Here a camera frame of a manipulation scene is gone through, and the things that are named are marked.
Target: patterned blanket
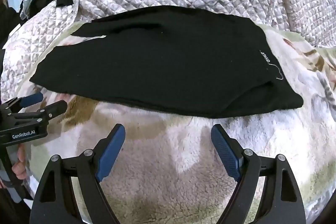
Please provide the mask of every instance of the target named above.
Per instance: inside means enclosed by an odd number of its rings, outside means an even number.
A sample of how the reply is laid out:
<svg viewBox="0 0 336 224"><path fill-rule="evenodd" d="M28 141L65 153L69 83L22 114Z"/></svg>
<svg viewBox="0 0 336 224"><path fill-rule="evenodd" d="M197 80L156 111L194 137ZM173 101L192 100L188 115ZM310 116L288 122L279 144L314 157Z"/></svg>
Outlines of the patterned blanket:
<svg viewBox="0 0 336 224"><path fill-rule="evenodd" d="M316 201L336 181L335 49L316 50L296 33L261 25L288 82L303 97L303 107L206 119L57 94L29 82L36 65L53 47L89 39L69 36L81 25L75 23L50 45L18 89L18 96L41 91L45 97L41 106L61 99L68 102L66 113L51 120L49 135L26 144L32 181L41 178L53 154L78 155L121 123L126 141L112 172L101 183L120 222L215 223L236 185L211 143L210 129L220 123L243 148L262 156L286 156L300 187L308 223L322 210ZM83 219L90 222L78 181L73 182ZM262 188L260 179L247 223L254 218Z"/></svg>

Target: folded black pants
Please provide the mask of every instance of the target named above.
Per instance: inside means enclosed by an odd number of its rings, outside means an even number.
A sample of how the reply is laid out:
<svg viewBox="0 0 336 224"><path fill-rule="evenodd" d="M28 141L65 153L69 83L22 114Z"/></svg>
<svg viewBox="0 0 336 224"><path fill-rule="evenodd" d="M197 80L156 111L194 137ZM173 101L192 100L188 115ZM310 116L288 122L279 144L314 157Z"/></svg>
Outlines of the folded black pants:
<svg viewBox="0 0 336 224"><path fill-rule="evenodd" d="M251 20L157 6L84 24L31 81L48 90L209 118L297 108L264 32Z"/></svg>

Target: blue gripper pad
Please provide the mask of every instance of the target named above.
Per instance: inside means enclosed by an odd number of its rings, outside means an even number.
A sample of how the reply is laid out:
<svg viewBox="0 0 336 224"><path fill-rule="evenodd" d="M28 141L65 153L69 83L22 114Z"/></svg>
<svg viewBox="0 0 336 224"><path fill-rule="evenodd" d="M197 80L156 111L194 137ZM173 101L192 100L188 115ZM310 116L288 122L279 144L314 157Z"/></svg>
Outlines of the blue gripper pad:
<svg viewBox="0 0 336 224"><path fill-rule="evenodd" d="M20 100L20 107L25 108L35 105L43 100L43 94L41 92L22 97Z"/></svg>
<svg viewBox="0 0 336 224"><path fill-rule="evenodd" d="M99 182L102 182L103 178L107 177L110 174L114 162L116 161L117 156L120 152L120 149L123 146L125 137L125 128L120 125L98 161L96 179Z"/></svg>
<svg viewBox="0 0 336 224"><path fill-rule="evenodd" d="M241 166L240 160L235 155L228 142L224 139L222 133L216 125L211 129L211 141L225 167L227 174L238 182L241 178L241 173L239 171Z"/></svg>

